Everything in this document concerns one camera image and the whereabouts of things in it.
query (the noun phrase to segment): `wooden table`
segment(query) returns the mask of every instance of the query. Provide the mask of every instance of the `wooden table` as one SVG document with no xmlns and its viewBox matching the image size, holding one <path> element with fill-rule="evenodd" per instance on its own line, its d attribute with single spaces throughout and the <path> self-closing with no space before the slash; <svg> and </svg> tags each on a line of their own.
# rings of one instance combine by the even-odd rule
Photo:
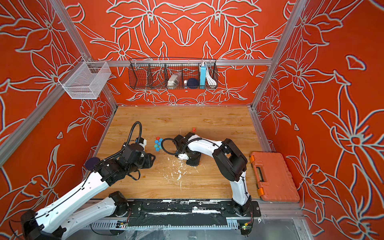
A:
<svg viewBox="0 0 384 240">
<path fill-rule="evenodd" d="M 237 145 L 248 159 L 248 191 L 253 199 L 259 198 L 249 155 L 252 151 L 261 151 L 261 147 L 246 106 L 118 107 L 97 156 L 103 159 L 119 151 L 135 121 L 142 123 L 142 137 L 147 140 L 145 151 L 156 155 L 153 167 L 142 169 L 138 181 L 125 177 L 95 198 L 105 198 L 120 191 L 128 199 L 231 199 L 230 183 L 222 176 L 213 158 L 202 154 L 200 164 L 192 167 L 163 150 L 155 151 L 157 136 L 184 136 L 193 127 L 200 137 L 215 141 L 229 138 Z M 137 126 L 132 139 L 138 136 L 138 129 Z M 164 148 L 175 152 L 172 141 L 165 141 Z"/>
</svg>

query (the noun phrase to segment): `black cable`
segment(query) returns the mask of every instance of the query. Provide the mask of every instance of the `black cable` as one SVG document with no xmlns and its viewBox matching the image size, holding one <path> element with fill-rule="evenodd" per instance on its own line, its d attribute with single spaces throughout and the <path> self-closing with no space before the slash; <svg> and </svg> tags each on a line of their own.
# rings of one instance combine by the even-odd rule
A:
<svg viewBox="0 0 384 240">
<path fill-rule="evenodd" d="M 133 133 L 133 130 L 135 129 L 136 125 L 139 125 L 139 139 L 141 138 L 141 132 L 142 132 L 142 126 L 141 126 L 141 122 L 139 121 L 136 121 L 132 127 L 131 127 L 131 131 L 129 132 L 129 136 L 128 136 L 128 140 L 126 141 L 125 145 L 127 146 L 129 144 L 129 142 L 131 141 L 131 137 L 132 137 L 132 133 Z"/>
<path fill-rule="evenodd" d="M 120 155 L 123 153 L 125 147 L 129 144 L 129 142 L 131 141 L 131 137 L 132 137 L 132 133 L 133 133 L 133 130 L 135 129 L 136 125 L 139 125 L 139 139 L 141 138 L 141 132 L 142 132 L 142 126 L 141 126 L 141 122 L 137 121 L 135 122 L 132 127 L 131 127 L 131 131 L 129 132 L 129 135 L 128 135 L 128 139 L 127 141 L 121 146 L 121 149 L 120 151 L 118 151 L 117 153 L 113 154 L 113 155 L 110 155 L 109 157 L 105 158 L 105 160 L 108 160 L 108 159 L 112 159 L 114 157 L 116 157 L 117 155 Z"/>
<path fill-rule="evenodd" d="M 68 199 L 70 199 L 73 195 L 75 195 L 76 193 L 78 193 L 78 192 L 84 187 L 84 185 L 85 185 L 85 183 L 87 182 L 87 180 L 88 180 L 88 178 L 89 178 L 90 175 L 91 175 L 91 174 L 88 174 L 88 176 L 87 176 L 87 178 L 85 179 L 85 181 L 84 181 L 83 185 L 81 186 L 81 188 L 79 188 L 74 194 L 72 194 L 72 195 L 69 196 L 67 199 L 65 199 L 64 201 L 62 201 L 61 203 L 59 203 L 57 206 L 55 206 L 54 208 L 52 208 L 51 210 L 49 210 L 48 213 L 49 213 L 49 212 L 52 212 L 55 208 L 57 208 L 57 207 L 60 206 L 62 203 L 64 203 L 64 202 L 67 201 Z M 46 214 L 44 213 L 43 215 L 40 215 L 40 216 L 38 216 L 38 217 L 34 217 L 34 218 L 31 218 L 31 219 L 28 219 L 28 220 L 26 220 L 26 221 L 15 221 L 15 220 L 12 220 L 12 219 L 10 219 L 10 221 L 13 221 L 13 222 L 29 222 L 29 221 L 33 221 L 33 220 L 35 220 L 35 219 L 38 219 L 39 217 L 45 216 L 45 215 L 46 215 Z"/>
<path fill-rule="evenodd" d="M 207 139 L 203 139 L 203 138 L 201 138 L 201 137 L 197 137 L 197 138 L 195 138 L 195 139 L 192 139 L 192 140 L 189 140 L 188 142 L 186 142 L 185 145 L 184 145 L 184 147 L 183 147 L 183 149 L 181 150 L 181 152 L 183 153 L 183 152 L 185 151 L 185 149 L 188 147 L 188 144 L 190 144 L 191 142 L 194 142 L 194 141 L 199 141 L 199 140 L 204 140 L 204 141 L 210 142 L 210 143 L 212 143 L 213 145 L 216 145 L 217 147 L 219 147 L 219 146 L 218 146 L 216 143 L 214 143 L 214 142 L 211 142 L 211 141 L 209 141 L 209 140 L 207 140 Z"/>
<path fill-rule="evenodd" d="M 173 144 L 175 144 L 176 149 L 177 149 L 178 152 L 176 151 L 175 153 L 171 153 L 171 152 L 168 152 L 167 150 L 165 150 L 165 149 L 164 149 L 164 146 L 163 146 L 163 142 L 164 142 L 165 140 L 171 140 L 171 141 L 173 142 Z M 166 152 L 166 153 L 168 153 L 168 154 L 170 154 L 170 155 L 174 155 L 174 156 L 176 156 L 176 155 L 179 155 L 180 153 L 184 153 L 185 150 L 186 150 L 186 148 L 187 148 L 187 146 L 188 146 L 188 144 L 190 144 L 191 142 L 194 142 L 194 141 L 199 141 L 199 140 L 205 140 L 205 141 L 207 141 L 207 142 L 212 143 L 214 146 L 216 145 L 217 147 L 219 147 L 219 146 L 218 146 L 216 143 L 214 143 L 214 142 L 211 142 L 211 141 L 209 141 L 209 140 L 207 140 L 207 139 L 203 139 L 203 138 L 201 138 L 201 137 L 197 137 L 197 138 L 194 138 L 194 139 L 189 140 L 188 142 L 186 142 L 185 145 L 184 145 L 184 147 L 180 150 L 180 149 L 177 148 L 176 140 L 173 139 L 173 138 L 169 138 L 169 137 L 167 137 L 167 138 L 164 138 L 163 141 L 161 142 L 161 148 L 164 150 L 164 152 Z"/>
<path fill-rule="evenodd" d="M 37 219 L 37 218 L 39 218 L 39 217 L 42 217 L 42 216 L 44 216 L 44 215 L 46 215 L 46 214 L 43 214 L 43 215 L 38 216 L 38 217 L 34 217 L 34 218 L 32 218 L 32 219 L 28 219 L 28 220 L 26 220 L 26 221 L 15 221 L 15 220 L 12 220 L 12 219 L 10 219 L 10 221 L 13 221 L 13 222 L 28 222 L 28 221 L 35 220 L 35 219 Z"/>
<path fill-rule="evenodd" d="M 244 177 L 242 177 L 242 176 L 241 176 L 241 178 L 243 179 L 243 183 L 244 183 L 244 192 L 245 192 L 245 196 L 247 196 L 248 192 L 247 192 L 247 189 L 245 188 L 245 179 L 244 179 Z M 253 215 L 254 212 L 255 212 L 255 206 L 253 205 L 252 200 L 250 199 L 250 195 L 247 196 L 247 198 L 248 198 L 248 200 L 251 201 L 251 205 L 252 205 L 252 212 L 251 212 L 252 225 L 251 225 L 251 229 L 249 230 L 249 233 L 248 233 L 248 234 L 250 234 L 250 233 L 252 232 L 252 229 L 253 229 L 253 220 L 255 219 L 255 216 Z"/>
<path fill-rule="evenodd" d="M 176 146 L 176 152 L 175 153 L 171 153 L 171 152 L 168 152 L 167 150 L 165 150 L 164 146 L 163 146 L 163 143 L 166 141 L 166 140 L 171 140 L 173 142 L 173 144 L 175 144 Z M 176 140 L 173 139 L 173 138 L 170 138 L 170 137 L 167 137 L 167 138 L 164 138 L 163 141 L 161 141 L 161 148 L 164 150 L 164 152 L 168 153 L 169 155 L 179 155 L 180 153 L 177 152 L 177 151 L 180 151 L 179 149 L 177 149 L 177 145 L 176 145 Z"/>
<path fill-rule="evenodd" d="M 130 176 L 133 180 L 137 181 L 137 180 L 140 179 L 140 171 L 137 170 L 137 172 L 139 173 L 139 177 L 138 177 L 138 179 L 136 179 L 134 176 L 132 176 L 132 175 L 130 175 L 130 174 L 127 174 L 127 175 Z"/>
<path fill-rule="evenodd" d="M 15 236 L 16 236 L 18 239 L 20 239 L 20 240 L 24 240 L 24 239 L 20 238 L 20 237 L 15 233 L 15 231 L 13 230 L 13 228 L 12 228 L 12 226 L 11 226 L 11 221 L 8 221 L 8 223 L 9 223 L 9 228 L 11 229 L 13 235 L 15 235 Z"/>
<path fill-rule="evenodd" d="M 94 233 L 98 234 L 98 235 L 103 235 L 103 236 L 116 236 L 116 235 L 113 235 L 113 234 L 102 234 L 102 233 L 97 233 L 97 232 L 95 232 L 95 230 L 93 230 L 93 228 L 92 228 L 92 224 L 90 224 L 90 227 L 91 227 L 91 230 L 92 230 Z"/>
</svg>

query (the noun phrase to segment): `clear plastic sheet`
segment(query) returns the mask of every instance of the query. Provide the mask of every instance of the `clear plastic sheet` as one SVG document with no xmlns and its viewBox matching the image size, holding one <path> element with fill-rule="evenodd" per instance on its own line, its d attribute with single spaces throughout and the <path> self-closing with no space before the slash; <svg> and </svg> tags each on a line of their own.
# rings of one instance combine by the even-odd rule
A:
<svg viewBox="0 0 384 240">
<path fill-rule="evenodd" d="M 125 230 L 122 234 L 125 240 L 168 240 L 170 230 L 163 227 L 153 227 L 146 230 Z"/>
</svg>

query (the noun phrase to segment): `red wallpaper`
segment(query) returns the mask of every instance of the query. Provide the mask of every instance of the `red wallpaper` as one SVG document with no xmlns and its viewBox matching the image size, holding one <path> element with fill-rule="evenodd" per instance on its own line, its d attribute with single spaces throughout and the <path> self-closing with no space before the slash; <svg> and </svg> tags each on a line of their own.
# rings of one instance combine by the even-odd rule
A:
<svg viewBox="0 0 384 240">
<path fill-rule="evenodd" d="M 15 239 L 10 219 L 57 200 L 83 178 L 112 115 L 101 93 L 97 100 L 74 100 L 66 93 L 7 160 L 0 173 L 0 238 Z M 21 235 L 19 223 L 12 223 Z"/>
<path fill-rule="evenodd" d="M 384 236 L 382 1 L 311 0 L 258 105 L 316 239 Z"/>
<path fill-rule="evenodd" d="M 48 0 L 0 1 L 0 144 L 80 54 Z"/>
<path fill-rule="evenodd" d="M 0 0 L 0 144 L 76 64 L 79 53 L 47 0 Z M 82 179 L 111 106 L 64 93 L 0 171 L 0 239 L 16 239 L 8 221 L 39 209 Z M 13 229 L 21 235 L 19 223 Z"/>
<path fill-rule="evenodd" d="M 290 0 L 63 0 L 95 60 L 150 57 L 272 57 Z M 216 90 L 132 90 L 127 68 L 109 88 L 120 105 L 249 104 L 266 67 L 220 68 Z"/>
</svg>

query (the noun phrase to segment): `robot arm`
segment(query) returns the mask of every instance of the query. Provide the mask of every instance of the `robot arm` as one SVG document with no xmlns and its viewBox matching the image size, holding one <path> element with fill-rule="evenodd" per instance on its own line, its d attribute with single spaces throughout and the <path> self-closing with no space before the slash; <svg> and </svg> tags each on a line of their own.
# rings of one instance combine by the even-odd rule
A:
<svg viewBox="0 0 384 240">
<path fill-rule="evenodd" d="M 178 149 L 174 155 L 180 160 L 186 160 L 187 165 L 197 166 L 202 153 L 212 157 L 221 174 L 230 181 L 234 211 L 240 216 L 247 214 L 252 201 L 245 181 L 248 161 L 232 140 L 213 141 L 191 132 L 185 137 L 178 135 L 169 140 L 172 140 Z"/>
<path fill-rule="evenodd" d="M 137 124 L 140 126 L 139 137 L 136 138 L 135 143 L 129 144 L 132 132 Z M 107 204 L 104 208 L 107 208 L 102 210 L 97 208 L 98 211 L 94 213 L 95 216 L 87 218 L 77 213 L 76 216 L 80 218 L 77 220 L 78 222 L 75 222 L 76 224 L 67 221 L 68 217 L 79 207 L 118 180 L 125 178 L 126 175 L 131 176 L 130 173 L 139 171 L 139 169 L 151 168 L 156 157 L 144 152 L 145 145 L 146 140 L 141 138 L 141 123 L 136 122 L 132 126 L 128 140 L 123 144 L 121 150 L 98 161 L 96 164 L 91 164 L 92 167 L 89 169 L 91 173 L 83 182 L 52 204 L 37 212 L 29 210 L 21 216 L 24 238 L 26 240 L 60 239 L 61 235 L 69 236 L 74 232 L 73 230 L 66 232 L 69 230 L 66 226 L 78 229 L 78 226 L 82 226 L 83 223 L 97 220 L 96 217 L 99 215 L 109 216 L 111 211 L 114 211 L 114 209 L 108 207 L 112 204 L 112 200 L 104 199 L 104 203 Z"/>
<path fill-rule="evenodd" d="M 128 212 L 129 204 L 127 199 L 121 194 L 121 192 L 113 192 L 102 201 L 82 209 L 76 213 L 69 214 L 66 219 L 58 225 L 57 229 L 52 233 L 46 231 L 39 231 L 37 226 L 41 226 L 41 222 L 38 223 L 38 219 L 29 221 L 34 216 L 35 212 L 32 210 L 27 211 L 22 216 L 23 235 L 25 239 L 47 239 L 47 240 L 64 240 L 76 231 L 83 227 L 93 223 L 95 219 L 115 215 L 120 217 Z"/>
</svg>

